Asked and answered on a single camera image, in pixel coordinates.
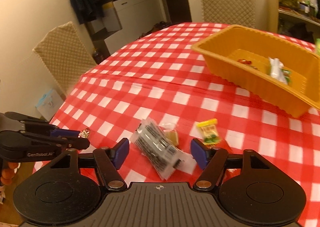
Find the red and white checkered tablecloth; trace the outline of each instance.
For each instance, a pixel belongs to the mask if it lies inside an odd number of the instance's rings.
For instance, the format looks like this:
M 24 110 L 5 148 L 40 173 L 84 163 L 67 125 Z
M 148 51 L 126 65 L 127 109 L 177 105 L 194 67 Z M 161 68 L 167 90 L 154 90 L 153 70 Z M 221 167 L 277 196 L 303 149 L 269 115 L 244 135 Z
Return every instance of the red and white checkered tablecloth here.
M 219 134 L 235 153 L 251 148 L 296 180 L 307 194 L 299 223 L 320 227 L 320 117 L 311 108 L 294 119 L 245 89 L 212 75 L 192 44 L 226 25 L 184 23 L 124 46 L 84 74 L 52 123 L 74 130 L 90 127 L 91 146 L 114 146 L 129 138 L 141 119 L 177 123 L 180 149 L 201 137 L 195 121 L 218 119 Z M 314 45 L 279 35 L 308 50 Z M 119 173 L 129 184 L 160 182 L 148 159 L 132 143 Z M 86 175 L 93 177 L 90 171 Z M 201 174 L 188 155 L 170 182 L 193 182 Z

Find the black circular disc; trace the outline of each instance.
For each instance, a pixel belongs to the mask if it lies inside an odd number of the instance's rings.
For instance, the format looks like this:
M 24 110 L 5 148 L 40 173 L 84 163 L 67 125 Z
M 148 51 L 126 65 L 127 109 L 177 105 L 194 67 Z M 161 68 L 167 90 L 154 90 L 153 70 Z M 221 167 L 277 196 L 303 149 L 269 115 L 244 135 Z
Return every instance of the black circular disc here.
M 287 178 L 235 176 L 221 185 L 219 200 L 225 210 L 249 225 L 285 225 L 300 216 L 306 201 L 303 189 Z
M 100 201 L 98 185 L 80 174 L 29 179 L 14 191 L 14 206 L 23 218 L 38 225 L 75 222 L 92 212 Z

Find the plastic storage box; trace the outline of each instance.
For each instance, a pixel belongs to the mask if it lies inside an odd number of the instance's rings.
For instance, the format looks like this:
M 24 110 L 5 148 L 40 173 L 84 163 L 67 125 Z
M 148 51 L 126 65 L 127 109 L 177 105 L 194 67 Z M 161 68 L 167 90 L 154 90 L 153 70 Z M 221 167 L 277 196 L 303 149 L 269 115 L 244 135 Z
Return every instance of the plastic storage box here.
M 211 73 L 257 94 L 293 117 L 301 116 L 310 106 L 320 109 L 320 57 L 292 42 L 231 25 L 191 48 L 203 55 Z M 268 57 L 278 58 L 292 72 L 289 85 L 268 75 Z M 252 61 L 258 70 L 238 59 Z

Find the metal screw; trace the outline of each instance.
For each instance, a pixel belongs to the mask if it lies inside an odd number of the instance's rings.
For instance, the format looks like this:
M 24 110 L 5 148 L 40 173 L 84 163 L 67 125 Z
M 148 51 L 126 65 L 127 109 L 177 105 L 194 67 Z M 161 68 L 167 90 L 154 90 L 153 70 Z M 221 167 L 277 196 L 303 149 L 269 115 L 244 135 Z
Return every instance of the metal screw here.
M 114 180 L 108 183 L 108 186 L 113 189 L 118 189 L 124 186 L 124 183 L 119 180 Z
M 206 181 L 206 180 L 202 180 L 202 181 L 198 181 L 196 183 L 196 186 L 199 187 L 199 188 L 209 188 L 211 186 L 211 183 L 209 181 Z

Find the quilted chair cover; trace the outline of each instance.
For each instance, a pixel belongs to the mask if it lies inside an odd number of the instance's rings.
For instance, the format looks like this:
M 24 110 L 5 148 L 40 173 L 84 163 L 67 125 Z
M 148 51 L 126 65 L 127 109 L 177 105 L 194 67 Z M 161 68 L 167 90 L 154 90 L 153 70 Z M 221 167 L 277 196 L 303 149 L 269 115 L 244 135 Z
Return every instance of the quilted chair cover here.
M 80 40 L 73 22 L 48 32 L 33 52 L 40 56 L 66 95 L 79 77 L 96 65 Z
M 201 0 L 204 22 L 255 27 L 255 0 Z

